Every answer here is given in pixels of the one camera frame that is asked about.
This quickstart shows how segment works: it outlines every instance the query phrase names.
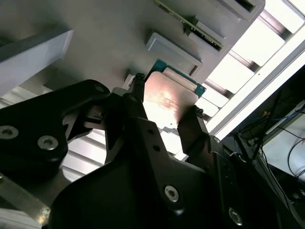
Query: black metal bracket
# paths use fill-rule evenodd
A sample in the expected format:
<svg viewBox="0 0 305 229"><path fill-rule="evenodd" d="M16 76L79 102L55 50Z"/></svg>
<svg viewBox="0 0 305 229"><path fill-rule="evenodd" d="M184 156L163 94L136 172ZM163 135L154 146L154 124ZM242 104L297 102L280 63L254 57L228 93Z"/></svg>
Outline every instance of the black metal bracket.
<svg viewBox="0 0 305 229"><path fill-rule="evenodd" d="M31 180L53 176L67 143L90 131L82 112L96 102L103 106L109 94L104 85L87 80L1 109L1 172Z"/></svg>
<svg viewBox="0 0 305 229"><path fill-rule="evenodd" d="M224 225L230 225L230 228L245 228L245 222L239 226L232 222L230 216L233 210L243 217L234 167L226 158L220 140L208 134L196 106L179 122L178 131L183 152L189 156L186 161L204 169L214 181L214 190L218 193L218 208L222 213Z"/></svg>

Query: screw hole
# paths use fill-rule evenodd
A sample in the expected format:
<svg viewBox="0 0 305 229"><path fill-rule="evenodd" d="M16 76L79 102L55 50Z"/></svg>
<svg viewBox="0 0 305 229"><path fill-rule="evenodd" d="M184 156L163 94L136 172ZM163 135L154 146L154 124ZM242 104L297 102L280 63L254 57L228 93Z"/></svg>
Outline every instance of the screw hole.
<svg viewBox="0 0 305 229"><path fill-rule="evenodd" d="M168 194L170 194L172 197L176 196L175 192L172 191L172 190L169 190L169 191L168 191Z"/></svg>
<svg viewBox="0 0 305 229"><path fill-rule="evenodd" d="M9 130L9 129L5 129L5 130L2 130L2 134L3 135L12 135L13 132L11 130Z"/></svg>
<svg viewBox="0 0 305 229"><path fill-rule="evenodd" d="M153 146L153 149L157 152L160 152L160 150L161 150L159 146Z"/></svg>
<svg viewBox="0 0 305 229"><path fill-rule="evenodd" d="M43 141L43 143L44 143L45 145L51 146L51 145L53 144L53 141L50 140L50 139L46 139L46 140Z"/></svg>
<svg viewBox="0 0 305 229"><path fill-rule="evenodd" d="M227 165L224 165L224 169L227 170L227 171L230 171L230 168Z"/></svg>
<svg viewBox="0 0 305 229"><path fill-rule="evenodd" d="M227 179L227 181L228 181L228 183L229 183L230 185L233 184L233 182L231 181L231 179L230 179L229 177L225 176L225 178Z"/></svg>

